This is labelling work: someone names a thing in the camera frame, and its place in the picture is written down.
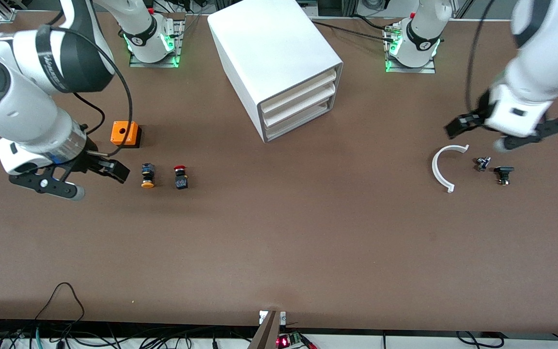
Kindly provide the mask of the circuit board with red light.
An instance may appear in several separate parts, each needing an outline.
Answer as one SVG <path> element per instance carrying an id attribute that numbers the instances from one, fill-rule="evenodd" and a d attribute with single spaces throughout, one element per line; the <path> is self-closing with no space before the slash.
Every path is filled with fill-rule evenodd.
<path id="1" fill-rule="evenodd" d="M 300 332 L 290 332 L 277 337 L 276 349 L 318 349 L 318 347 Z"/>

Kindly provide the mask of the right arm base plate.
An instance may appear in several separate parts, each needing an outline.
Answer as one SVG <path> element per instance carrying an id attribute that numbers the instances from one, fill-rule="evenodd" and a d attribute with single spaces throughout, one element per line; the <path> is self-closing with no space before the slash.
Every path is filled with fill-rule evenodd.
<path id="1" fill-rule="evenodd" d="M 131 48 L 130 43 L 128 49 L 130 51 L 130 67 L 143 67 L 143 68 L 178 68 L 180 64 L 180 55 L 182 50 L 184 32 L 186 30 L 186 20 L 174 20 L 173 18 L 165 18 L 161 29 L 161 42 L 166 51 L 166 55 L 159 61 L 153 63 L 146 63 L 138 59 L 134 55 L 134 49 Z"/>

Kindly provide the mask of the orange box with hole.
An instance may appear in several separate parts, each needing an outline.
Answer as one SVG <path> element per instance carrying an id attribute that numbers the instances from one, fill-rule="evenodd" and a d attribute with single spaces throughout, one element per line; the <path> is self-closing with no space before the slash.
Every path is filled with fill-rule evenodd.
<path id="1" fill-rule="evenodd" d="M 142 128 L 137 122 L 115 121 L 111 125 L 110 142 L 121 148 L 140 148 Z"/>

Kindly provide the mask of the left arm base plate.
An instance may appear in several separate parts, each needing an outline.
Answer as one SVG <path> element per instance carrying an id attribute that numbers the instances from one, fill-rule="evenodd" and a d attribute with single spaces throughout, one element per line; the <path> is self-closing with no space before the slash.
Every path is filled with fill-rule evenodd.
<path id="1" fill-rule="evenodd" d="M 383 37 L 390 39 L 385 42 L 386 72 L 435 73 L 434 56 L 440 40 L 432 45 L 425 42 L 428 48 L 419 51 L 413 42 L 403 37 L 404 29 L 405 26 L 400 21 L 386 26 L 383 31 Z"/>

